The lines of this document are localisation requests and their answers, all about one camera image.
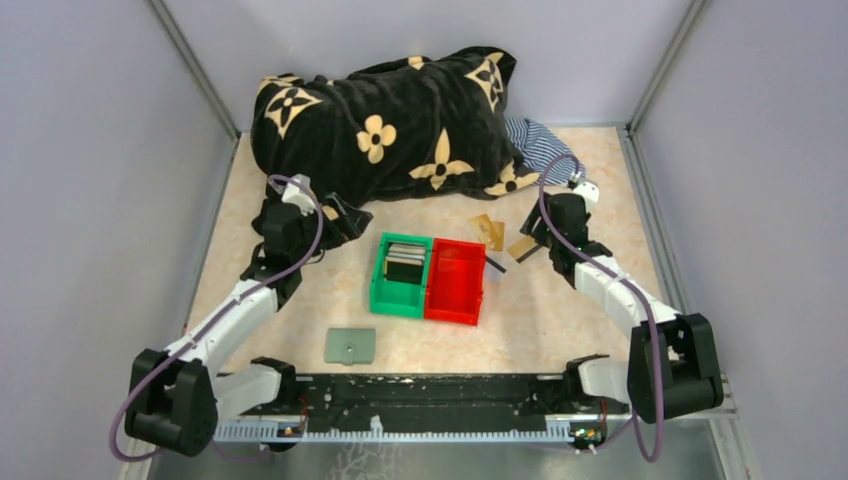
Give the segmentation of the mint green card holder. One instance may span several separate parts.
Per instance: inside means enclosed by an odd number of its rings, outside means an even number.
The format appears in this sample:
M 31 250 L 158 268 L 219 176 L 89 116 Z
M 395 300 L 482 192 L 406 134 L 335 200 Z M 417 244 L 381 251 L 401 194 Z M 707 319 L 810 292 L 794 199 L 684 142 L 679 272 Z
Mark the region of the mint green card holder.
M 324 361 L 345 366 L 370 365 L 376 357 L 376 338 L 374 328 L 329 328 Z

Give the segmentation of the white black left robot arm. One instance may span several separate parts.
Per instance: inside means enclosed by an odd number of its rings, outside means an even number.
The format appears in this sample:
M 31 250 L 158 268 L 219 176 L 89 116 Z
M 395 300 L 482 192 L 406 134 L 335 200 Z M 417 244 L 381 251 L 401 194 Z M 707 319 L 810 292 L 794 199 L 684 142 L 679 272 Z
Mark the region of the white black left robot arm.
M 163 350 L 146 349 L 133 361 L 127 399 L 110 428 L 115 457 L 127 460 L 116 434 L 185 456 L 201 453 L 218 424 L 260 405 L 277 414 L 292 411 L 298 384 L 291 365 L 259 359 L 222 375 L 233 353 L 293 297 L 301 268 L 317 251 L 327 219 L 316 196 L 306 191 L 283 198 L 268 212 L 272 223 L 231 293 L 197 327 Z

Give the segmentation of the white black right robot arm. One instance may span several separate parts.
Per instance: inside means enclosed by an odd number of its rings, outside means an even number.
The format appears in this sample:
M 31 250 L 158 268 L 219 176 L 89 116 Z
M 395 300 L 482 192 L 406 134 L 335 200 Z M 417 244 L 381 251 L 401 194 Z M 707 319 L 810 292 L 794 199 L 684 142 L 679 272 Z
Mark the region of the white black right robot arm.
M 625 361 L 606 354 L 568 363 L 563 398 L 576 412 L 602 397 L 655 424 L 722 405 L 725 392 L 710 322 L 650 295 L 602 243 L 590 239 L 584 197 L 543 193 L 521 227 L 547 249 L 554 271 L 595 301 L 629 340 Z

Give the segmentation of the gold card with stripe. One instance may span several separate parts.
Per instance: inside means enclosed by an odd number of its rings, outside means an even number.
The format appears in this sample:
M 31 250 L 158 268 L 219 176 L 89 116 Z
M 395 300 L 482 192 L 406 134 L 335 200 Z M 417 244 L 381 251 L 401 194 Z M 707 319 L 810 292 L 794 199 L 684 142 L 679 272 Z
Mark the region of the gold card with stripe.
M 509 246 L 507 253 L 517 262 L 522 263 L 537 252 L 541 246 L 530 236 L 524 236 Z

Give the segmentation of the gold patterned card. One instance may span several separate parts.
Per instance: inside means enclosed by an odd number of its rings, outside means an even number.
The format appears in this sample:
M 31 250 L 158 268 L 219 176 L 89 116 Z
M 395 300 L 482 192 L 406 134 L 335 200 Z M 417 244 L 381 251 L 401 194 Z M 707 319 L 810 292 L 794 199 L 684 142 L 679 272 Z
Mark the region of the gold patterned card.
M 487 214 L 471 217 L 468 224 L 480 243 L 488 250 L 501 252 L 504 246 L 505 223 L 492 220 Z

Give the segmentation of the white card black stripe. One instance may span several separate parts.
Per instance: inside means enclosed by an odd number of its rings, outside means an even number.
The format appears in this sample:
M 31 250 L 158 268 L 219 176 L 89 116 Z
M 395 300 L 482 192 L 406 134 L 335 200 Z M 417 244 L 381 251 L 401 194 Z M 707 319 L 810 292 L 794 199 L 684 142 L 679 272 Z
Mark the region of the white card black stripe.
M 484 276 L 491 282 L 499 282 L 506 274 L 507 269 L 489 256 L 485 257 Z

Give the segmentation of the black card in bin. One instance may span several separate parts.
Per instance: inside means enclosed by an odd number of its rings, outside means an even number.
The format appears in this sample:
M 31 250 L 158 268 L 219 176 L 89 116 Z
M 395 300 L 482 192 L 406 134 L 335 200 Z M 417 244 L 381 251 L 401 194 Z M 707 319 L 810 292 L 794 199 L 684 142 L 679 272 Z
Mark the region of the black card in bin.
M 420 285 L 424 276 L 424 261 L 410 261 L 387 257 L 384 260 L 386 281 Z

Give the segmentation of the stack of cards in bin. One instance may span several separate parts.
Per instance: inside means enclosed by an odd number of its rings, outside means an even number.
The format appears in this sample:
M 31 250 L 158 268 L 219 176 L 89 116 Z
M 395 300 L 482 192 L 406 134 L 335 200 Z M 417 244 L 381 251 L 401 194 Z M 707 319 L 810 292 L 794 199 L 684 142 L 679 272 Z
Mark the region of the stack of cards in bin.
M 392 242 L 388 246 L 387 256 L 410 261 L 421 261 L 426 259 L 427 248 L 421 244 L 403 242 Z

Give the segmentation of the blue white striped cloth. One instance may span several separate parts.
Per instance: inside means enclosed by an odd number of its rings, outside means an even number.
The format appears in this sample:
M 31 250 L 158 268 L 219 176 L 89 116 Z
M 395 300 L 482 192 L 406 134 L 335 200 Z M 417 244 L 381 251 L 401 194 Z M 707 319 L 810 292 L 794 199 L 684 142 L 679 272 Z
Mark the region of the blue white striped cloth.
M 508 136 L 524 156 L 524 164 L 543 174 L 546 185 L 567 185 L 577 177 L 586 177 L 587 171 L 572 149 L 547 126 L 528 118 L 505 119 Z

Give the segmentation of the green plastic bin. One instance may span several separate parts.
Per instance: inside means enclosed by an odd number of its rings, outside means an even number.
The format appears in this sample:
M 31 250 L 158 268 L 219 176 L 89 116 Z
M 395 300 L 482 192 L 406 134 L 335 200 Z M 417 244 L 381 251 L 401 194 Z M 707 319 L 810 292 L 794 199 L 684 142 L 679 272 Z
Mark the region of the green plastic bin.
M 432 237 L 384 232 L 369 289 L 372 313 L 422 319 Z

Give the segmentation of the red plastic bin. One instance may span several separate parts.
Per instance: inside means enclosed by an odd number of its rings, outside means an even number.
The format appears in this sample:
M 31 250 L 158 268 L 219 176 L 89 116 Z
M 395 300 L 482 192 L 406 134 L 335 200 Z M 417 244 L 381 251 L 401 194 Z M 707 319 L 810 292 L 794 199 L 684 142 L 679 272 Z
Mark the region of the red plastic bin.
M 444 238 L 433 240 L 424 318 L 477 326 L 486 264 L 483 244 Z

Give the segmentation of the black floral blanket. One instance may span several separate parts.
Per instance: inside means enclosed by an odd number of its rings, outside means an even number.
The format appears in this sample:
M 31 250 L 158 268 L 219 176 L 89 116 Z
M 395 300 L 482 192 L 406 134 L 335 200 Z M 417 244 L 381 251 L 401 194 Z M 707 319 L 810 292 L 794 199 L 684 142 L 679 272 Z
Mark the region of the black floral blanket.
M 307 176 L 317 196 L 360 207 L 451 194 L 494 200 L 539 180 L 509 138 L 515 58 L 474 46 L 405 57 L 342 79 L 291 73 L 260 84 L 250 130 L 258 168 Z

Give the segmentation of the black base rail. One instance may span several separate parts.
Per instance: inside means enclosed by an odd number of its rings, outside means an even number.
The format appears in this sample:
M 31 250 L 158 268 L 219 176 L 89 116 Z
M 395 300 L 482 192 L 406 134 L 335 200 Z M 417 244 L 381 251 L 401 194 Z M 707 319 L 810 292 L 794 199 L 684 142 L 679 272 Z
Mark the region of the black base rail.
M 551 417 L 628 415 L 616 400 L 578 393 L 562 374 L 301 374 L 248 417 L 289 416 L 309 433 L 542 432 Z

